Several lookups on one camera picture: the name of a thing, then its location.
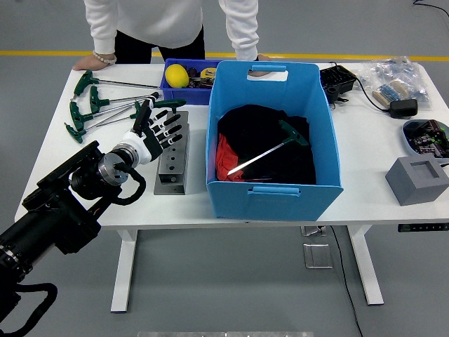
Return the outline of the person's right hand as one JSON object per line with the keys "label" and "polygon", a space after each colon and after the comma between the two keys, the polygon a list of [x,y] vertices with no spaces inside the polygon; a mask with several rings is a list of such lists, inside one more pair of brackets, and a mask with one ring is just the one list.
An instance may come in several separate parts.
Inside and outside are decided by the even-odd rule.
{"label": "person's right hand", "polygon": [[107,63],[102,62],[101,60],[97,59],[94,55],[88,55],[82,59],[80,59],[78,62],[76,62],[72,69],[76,71],[81,70],[102,70],[108,66]]}

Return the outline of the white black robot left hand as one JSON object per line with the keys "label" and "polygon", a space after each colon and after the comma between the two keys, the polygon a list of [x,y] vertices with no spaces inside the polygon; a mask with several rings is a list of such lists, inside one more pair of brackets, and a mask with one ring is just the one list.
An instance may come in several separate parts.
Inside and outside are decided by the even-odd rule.
{"label": "white black robot left hand", "polygon": [[114,147],[123,162],[133,168],[148,164],[182,139],[176,109],[187,103],[183,99],[158,101],[158,93],[148,96],[140,106],[136,120],[122,141]]}

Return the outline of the person's left hand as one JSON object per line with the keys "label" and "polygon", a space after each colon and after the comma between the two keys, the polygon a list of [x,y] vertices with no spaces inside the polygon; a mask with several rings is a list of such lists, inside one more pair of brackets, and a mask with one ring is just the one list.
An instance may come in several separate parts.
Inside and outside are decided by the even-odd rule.
{"label": "person's left hand", "polygon": [[[259,53],[253,62],[270,61],[270,60],[271,60],[271,58],[269,56]],[[266,74],[269,74],[269,71],[248,70],[248,76],[250,76],[250,77],[262,77]]]}

